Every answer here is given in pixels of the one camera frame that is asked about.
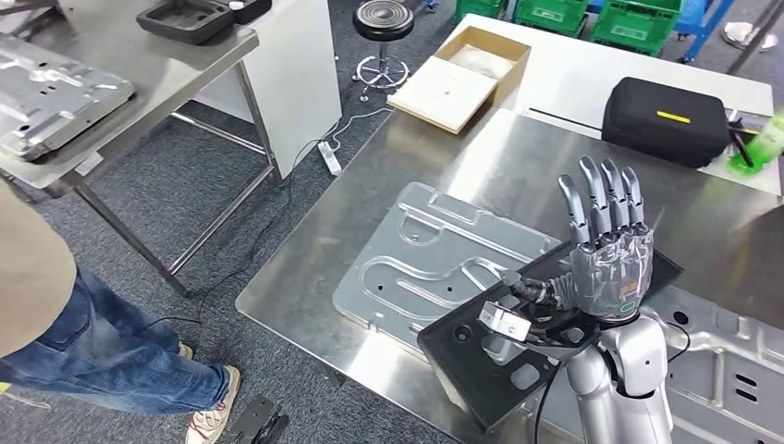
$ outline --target robot finger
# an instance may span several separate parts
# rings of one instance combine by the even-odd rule
[[[626,202],[626,192],[623,190],[623,181],[620,171],[612,159],[602,161],[602,171],[607,181],[607,194],[609,196],[610,216],[613,228],[623,231],[629,225],[629,208]]]
[[[591,232],[582,210],[582,198],[577,187],[574,186],[574,180],[568,174],[562,174],[558,178],[558,186],[563,192],[569,211],[571,239],[577,245],[590,244]]]
[[[595,236],[601,240],[612,231],[605,184],[602,181],[599,168],[591,157],[584,155],[580,159],[580,169],[582,169],[582,173],[588,181],[588,190],[591,195],[591,225]]]
[[[645,214],[643,211],[643,194],[640,190],[640,181],[634,170],[628,166],[624,167],[621,172],[623,177],[623,188],[626,191],[626,200],[629,206],[629,220],[634,226],[635,230],[645,226]]]

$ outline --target person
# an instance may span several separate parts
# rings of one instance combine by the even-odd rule
[[[193,413],[187,444],[220,437],[239,370],[192,361],[171,328],[77,266],[2,181],[0,282],[0,382],[126,412]]]

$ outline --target shoe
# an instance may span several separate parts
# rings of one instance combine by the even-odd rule
[[[215,410],[193,414],[188,424],[185,444],[213,444],[226,428],[231,405],[239,390],[239,370],[231,365],[225,365],[224,368],[228,371],[229,376],[226,396]]]
[[[177,354],[185,359],[193,359],[193,349],[182,343],[182,341],[179,343],[179,351]]]

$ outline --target cardboard box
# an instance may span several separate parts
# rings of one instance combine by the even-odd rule
[[[481,54],[488,66],[459,65],[466,65],[465,57],[459,58],[467,50],[479,50],[475,55],[489,53]],[[458,134],[482,104],[501,105],[520,85],[530,53],[531,47],[526,44],[468,27],[431,55],[395,94],[387,97],[387,102]]]

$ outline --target green plastic bin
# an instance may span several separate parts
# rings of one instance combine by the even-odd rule
[[[518,0],[514,22],[567,35],[576,34],[590,0]]]
[[[606,0],[591,42],[657,55],[680,15],[680,0]]]
[[[500,19],[507,11],[508,0],[458,0],[454,23],[457,25],[466,14]]]

